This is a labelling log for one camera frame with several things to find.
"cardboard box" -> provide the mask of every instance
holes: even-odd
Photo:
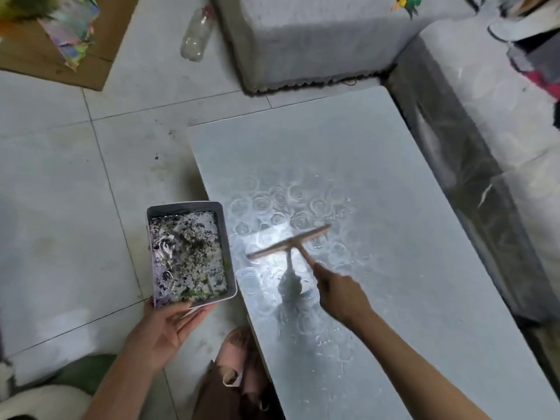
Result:
[[[95,44],[77,71],[64,64],[57,47],[36,20],[19,25],[17,38],[0,43],[0,69],[101,91],[138,0],[97,0]]]

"rectangular tray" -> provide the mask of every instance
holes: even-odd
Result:
[[[152,258],[152,285],[155,277],[155,260],[152,252],[152,236],[150,235],[150,220],[153,218],[163,217],[166,215],[178,215],[190,212],[211,211],[218,218],[218,233],[220,235],[220,244],[222,246],[223,266],[226,274],[227,291],[224,295],[216,296],[205,301],[196,301],[193,308],[220,301],[231,299],[237,294],[237,282],[235,281],[234,270],[231,263],[230,243],[227,237],[226,221],[223,215],[223,208],[220,202],[179,202],[169,203],[165,205],[150,206],[146,210],[146,227],[148,231],[148,240],[150,241],[150,257]]]

